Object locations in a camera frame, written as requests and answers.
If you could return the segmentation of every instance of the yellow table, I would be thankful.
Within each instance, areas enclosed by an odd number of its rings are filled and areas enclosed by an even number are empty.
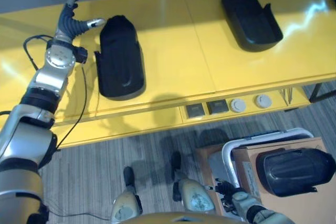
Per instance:
[[[93,52],[100,30],[78,37],[88,49],[85,64],[88,104],[82,122],[63,147],[115,137],[170,129],[309,104],[301,86],[336,79],[336,8],[332,0],[259,0],[271,2],[284,34],[273,48],[253,53],[241,50],[224,18],[220,0],[96,0],[80,2],[77,19],[125,15],[135,25],[144,55],[146,90],[137,98],[112,101],[98,90]],[[54,34],[62,5],[0,14],[0,111],[10,110],[24,94],[34,74],[22,42],[35,34]],[[45,44],[31,42],[30,54],[42,66]],[[80,66],[69,78],[56,113],[53,131],[62,136],[77,119],[84,101]],[[293,87],[286,104],[279,90]],[[260,109],[257,94],[272,106]],[[244,99],[243,113],[210,115],[207,101]],[[190,119],[186,104],[201,102],[205,115]],[[5,117],[0,118],[3,125]]]

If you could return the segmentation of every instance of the robotic arm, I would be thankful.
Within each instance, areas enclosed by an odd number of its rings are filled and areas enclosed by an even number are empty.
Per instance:
[[[85,63],[87,51],[72,40],[104,19],[73,19],[77,0],[68,0],[60,14],[55,37],[47,44],[45,64],[31,80],[19,105],[0,132],[0,222],[40,224],[48,220],[43,205],[43,185],[38,169],[56,150],[57,137],[50,128],[75,62]]]

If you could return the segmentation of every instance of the yellow tabletop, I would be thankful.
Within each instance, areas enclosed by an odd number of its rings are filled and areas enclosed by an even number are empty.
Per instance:
[[[74,44],[89,51],[84,120],[336,78],[336,10],[332,0],[259,1],[262,5],[271,2],[284,39],[258,53],[238,47],[220,0],[80,2],[77,19],[122,14],[135,25],[146,77],[146,90],[137,98],[112,101],[103,97],[93,56],[99,49],[100,29],[78,37]],[[62,5],[57,5],[0,14],[0,111],[10,110],[20,101],[34,74],[22,42],[35,34],[53,35],[61,9]],[[29,51],[42,66],[45,44],[31,42]],[[83,87],[80,66],[76,66],[56,114],[58,125],[77,118]]]

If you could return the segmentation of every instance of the metal table leg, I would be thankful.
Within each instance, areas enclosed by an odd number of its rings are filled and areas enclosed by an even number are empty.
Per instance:
[[[327,98],[330,98],[330,97],[336,95],[336,90],[333,90],[333,91],[330,91],[330,92],[328,92],[328,93],[325,93],[325,94],[322,94],[322,95],[320,95],[320,96],[317,96],[317,94],[318,94],[318,92],[319,92],[321,86],[322,86],[321,83],[317,83],[317,84],[315,85],[315,88],[314,88],[314,90],[313,90],[313,92],[312,92],[312,94],[311,94],[311,96],[310,96],[310,99],[309,99],[309,101],[310,101],[311,103],[319,102],[319,101],[322,101],[322,100],[324,100],[324,99],[327,99]]]

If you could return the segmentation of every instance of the gray carpet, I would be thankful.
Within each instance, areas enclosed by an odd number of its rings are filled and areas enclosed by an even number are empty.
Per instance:
[[[311,93],[313,86],[306,91]],[[336,89],[325,83],[320,92]],[[183,154],[183,167],[190,178],[203,178],[195,148],[222,143],[255,133],[302,127],[322,136],[336,158],[336,97],[290,112],[274,112],[247,118],[220,121],[177,130],[63,149],[41,170],[45,202],[61,215],[90,212],[110,217],[113,200],[124,189],[122,171],[132,166],[144,213],[183,210],[172,200],[169,159],[173,150]],[[90,216],[56,217],[55,223],[108,223]]]

